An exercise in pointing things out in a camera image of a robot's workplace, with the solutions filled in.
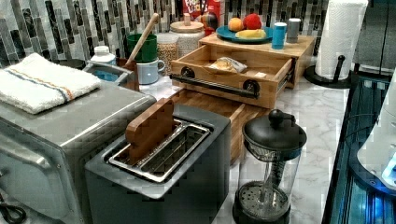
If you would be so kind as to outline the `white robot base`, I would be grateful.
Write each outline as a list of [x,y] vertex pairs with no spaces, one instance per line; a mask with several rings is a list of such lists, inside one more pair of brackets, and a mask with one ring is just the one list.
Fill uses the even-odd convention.
[[396,79],[392,75],[377,122],[357,153],[362,177],[370,187],[392,197],[396,191]]

